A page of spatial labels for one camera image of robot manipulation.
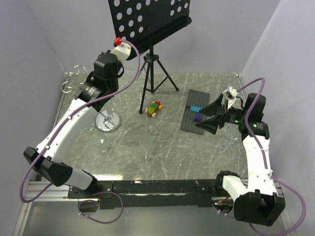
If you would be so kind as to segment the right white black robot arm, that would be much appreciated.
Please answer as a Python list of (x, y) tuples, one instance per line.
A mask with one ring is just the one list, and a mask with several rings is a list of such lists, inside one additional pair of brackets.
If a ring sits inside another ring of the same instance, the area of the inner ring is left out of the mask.
[(217, 175), (215, 191), (221, 196), (227, 194), (233, 199), (234, 217), (238, 221), (272, 226), (285, 208), (285, 200), (277, 193), (269, 160), (270, 133), (263, 122), (266, 97), (250, 93), (244, 108), (228, 106), (235, 101), (225, 91), (210, 105), (200, 110), (210, 118), (196, 124), (211, 134), (216, 134), (226, 123), (238, 126), (246, 151), (248, 184), (244, 185), (238, 174), (221, 171)]

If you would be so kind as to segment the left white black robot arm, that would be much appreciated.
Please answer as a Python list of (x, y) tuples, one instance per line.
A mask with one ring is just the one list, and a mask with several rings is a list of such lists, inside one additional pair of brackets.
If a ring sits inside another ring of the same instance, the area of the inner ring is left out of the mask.
[(36, 147), (27, 147), (23, 153), (34, 170), (52, 185), (79, 188), (85, 197), (97, 192), (97, 179), (90, 173), (64, 162), (67, 150), (86, 122), (95, 117), (104, 104), (121, 92), (118, 79), (124, 73), (123, 63), (130, 50), (113, 49), (101, 53), (94, 61), (94, 70), (81, 83), (71, 104), (51, 133)]

